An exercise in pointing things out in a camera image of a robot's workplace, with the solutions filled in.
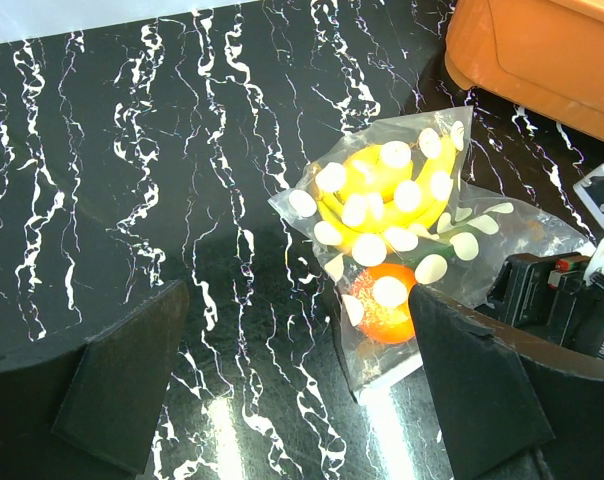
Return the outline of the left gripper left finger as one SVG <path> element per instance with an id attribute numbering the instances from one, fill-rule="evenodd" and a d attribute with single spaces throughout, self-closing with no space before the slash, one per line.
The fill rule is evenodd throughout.
<path id="1" fill-rule="evenodd" d="M 188 308 L 173 280 L 0 352 L 0 479 L 142 475 Z"/>

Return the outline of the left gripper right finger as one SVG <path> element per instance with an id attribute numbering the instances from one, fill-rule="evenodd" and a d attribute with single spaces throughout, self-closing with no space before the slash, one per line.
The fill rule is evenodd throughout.
<path id="1" fill-rule="evenodd" d="M 457 479 L 604 479 L 604 361 L 467 308 L 409 295 Z"/>

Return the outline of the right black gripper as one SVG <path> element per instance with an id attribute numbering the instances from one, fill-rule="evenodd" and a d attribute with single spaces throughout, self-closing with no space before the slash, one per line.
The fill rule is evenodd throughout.
<path id="1" fill-rule="evenodd" d="M 576 252 L 511 255 L 489 289 L 484 315 L 604 361 L 604 274 L 585 279 L 588 263 Z"/>

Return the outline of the green fake cucumber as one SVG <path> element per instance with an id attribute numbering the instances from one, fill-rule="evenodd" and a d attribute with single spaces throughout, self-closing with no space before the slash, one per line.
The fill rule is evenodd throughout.
<path id="1" fill-rule="evenodd" d="M 429 255 L 439 255 L 445 260 L 450 260 L 455 256 L 454 248 L 451 244 L 423 237 L 419 239 L 414 249 L 398 253 L 401 262 L 412 269 L 415 269 Z"/>

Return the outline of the fake orange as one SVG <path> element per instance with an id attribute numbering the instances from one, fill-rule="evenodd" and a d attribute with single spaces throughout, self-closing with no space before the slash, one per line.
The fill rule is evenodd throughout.
<path id="1" fill-rule="evenodd" d="M 387 345 L 415 337 L 408 297 L 417 284 L 412 269 L 382 263 L 364 269 L 343 296 L 351 324 L 368 338 Z"/>

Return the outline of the clear polka dot zip bag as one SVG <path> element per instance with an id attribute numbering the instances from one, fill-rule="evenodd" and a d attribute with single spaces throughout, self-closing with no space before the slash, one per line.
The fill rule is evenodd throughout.
<path id="1" fill-rule="evenodd" d="M 340 303 L 338 351 L 348 386 L 357 401 L 365 399 L 372 389 L 398 382 L 422 364 L 416 333 L 407 342 L 387 345 L 368 338 L 351 324 L 343 296 L 364 269 L 382 263 L 406 266 L 398 253 L 414 249 L 421 237 L 449 243 L 455 254 L 450 260 L 429 255 L 415 269 L 410 268 L 416 278 L 415 286 L 431 285 L 463 305 L 475 307 L 485 300 L 504 260 L 512 254 L 546 257 L 594 251 L 584 235 L 556 216 L 462 179 L 472 144 L 472 120 L 473 110 L 469 106 L 377 120 L 342 137 L 328 153 L 306 166 L 293 187 L 275 194 L 269 201 L 282 220 L 310 241 L 319 265 L 335 285 Z M 335 241 L 337 232 L 321 224 L 312 197 L 316 165 L 343 163 L 371 144 L 402 141 L 411 146 L 413 173 L 417 174 L 436 149 L 432 145 L 435 137 L 444 135 L 463 142 L 463 159 L 454 169 L 451 198 L 434 225 L 428 229 L 418 225 L 392 227 L 382 235 L 362 234 L 348 254 L 318 241 L 320 233 Z"/>

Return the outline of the yellow fake bananas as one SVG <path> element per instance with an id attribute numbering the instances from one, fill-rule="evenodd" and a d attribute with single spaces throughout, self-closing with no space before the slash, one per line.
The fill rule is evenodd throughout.
<path id="1" fill-rule="evenodd" d="M 402 141 L 371 144 L 343 163 L 316 165 L 312 197 L 321 224 L 337 232 L 335 241 L 322 233 L 318 241 L 348 254 L 362 234 L 434 225 L 453 193 L 453 173 L 463 159 L 463 142 L 444 135 L 436 136 L 432 145 L 436 149 L 417 174 L 411 146 Z"/>

